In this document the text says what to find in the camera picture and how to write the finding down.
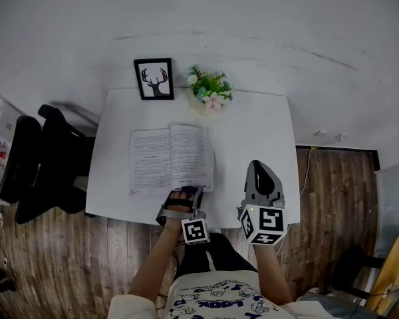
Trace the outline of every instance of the wooden floor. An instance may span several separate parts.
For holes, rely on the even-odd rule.
[[[297,149],[301,187],[309,153]],[[68,215],[57,209],[16,225],[15,207],[1,206],[0,211],[5,215],[1,244],[19,288],[0,294],[0,303],[12,318],[106,318],[111,298],[128,291],[161,231],[157,226]],[[361,244],[372,254],[376,230],[371,154],[313,151],[301,197],[301,223],[291,226],[279,254],[293,296],[313,286],[330,290],[331,272],[340,254],[352,244]],[[245,244],[240,230],[222,233],[255,263],[252,247]],[[178,254],[183,255],[183,247],[178,247]],[[3,259],[0,250],[0,267]],[[175,269],[172,259],[164,294]],[[364,287],[366,278],[364,273],[358,286]],[[163,305],[159,300],[157,306]]]

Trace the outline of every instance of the deer head picture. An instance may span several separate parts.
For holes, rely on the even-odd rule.
[[[142,99],[174,99],[170,58],[134,61]]]

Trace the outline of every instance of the book page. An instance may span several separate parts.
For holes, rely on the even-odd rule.
[[[173,188],[202,185],[213,191],[214,154],[206,129],[171,126],[170,162]]]
[[[130,193],[172,187],[169,130],[130,135]]]

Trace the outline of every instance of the person's left hand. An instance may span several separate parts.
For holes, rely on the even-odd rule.
[[[170,199],[188,199],[190,201],[193,201],[194,196],[188,195],[184,191],[173,191],[170,195]],[[168,206],[168,210],[179,211],[180,213],[189,213],[191,209],[189,207],[185,207],[184,205],[170,205]],[[180,233],[182,232],[182,224],[180,223],[180,221],[180,219],[168,217],[166,219],[165,228],[173,232],[179,233],[180,235]]]

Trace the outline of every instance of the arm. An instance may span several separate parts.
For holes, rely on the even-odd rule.
[[[257,259],[257,270],[259,271],[261,295],[276,305],[293,302],[273,247],[254,245],[254,250]]]
[[[172,199],[186,199],[186,197],[186,193],[180,194],[179,191],[173,192],[170,196]],[[168,209],[181,212],[190,210],[181,205],[171,206]],[[167,218],[166,226],[160,238],[134,277],[129,294],[141,296],[151,300],[153,303],[156,302],[172,251],[181,233],[182,225],[180,220]]]

